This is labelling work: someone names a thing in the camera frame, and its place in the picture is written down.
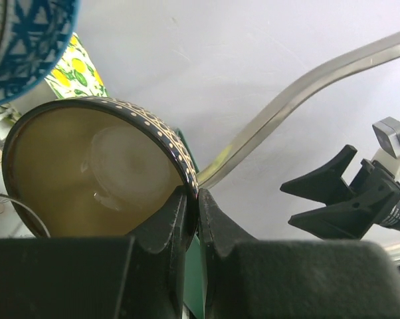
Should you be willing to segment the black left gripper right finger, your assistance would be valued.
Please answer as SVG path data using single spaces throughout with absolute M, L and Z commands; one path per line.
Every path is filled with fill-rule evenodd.
M 199 192 L 206 318 L 400 318 L 400 272 L 375 243 L 261 241 Z

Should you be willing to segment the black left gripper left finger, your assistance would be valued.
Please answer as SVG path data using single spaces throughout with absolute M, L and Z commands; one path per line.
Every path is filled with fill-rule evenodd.
M 182 318 L 187 197 L 125 237 L 13 237 L 0 216 L 0 318 Z

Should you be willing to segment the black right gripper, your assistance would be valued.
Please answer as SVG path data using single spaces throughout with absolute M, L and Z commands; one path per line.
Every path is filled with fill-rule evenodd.
M 342 175 L 356 153 L 345 145 L 323 166 L 281 185 L 284 193 L 327 205 L 291 216 L 289 225 L 320 239 L 361 239 L 372 225 L 400 231 L 400 180 L 364 159 L 348 186 Z M 351 204 L 337 204 L 350 199 Z

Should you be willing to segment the beige top bowl of stack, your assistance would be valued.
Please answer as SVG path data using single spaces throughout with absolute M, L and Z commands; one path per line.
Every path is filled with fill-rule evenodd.
M 3 179 L 37 237 L 125 235 L 184 187 L 195 166 L 176 132 L 135 104 L 85 96 L 33 108 L 11 128 Z

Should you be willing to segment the blue patterned bowl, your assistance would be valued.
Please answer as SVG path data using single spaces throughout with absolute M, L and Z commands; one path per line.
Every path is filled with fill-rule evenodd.
M 8 1 L 0 44 L 0 105 L 33 89 L 55 67 L 76 26 L 76 0 Z

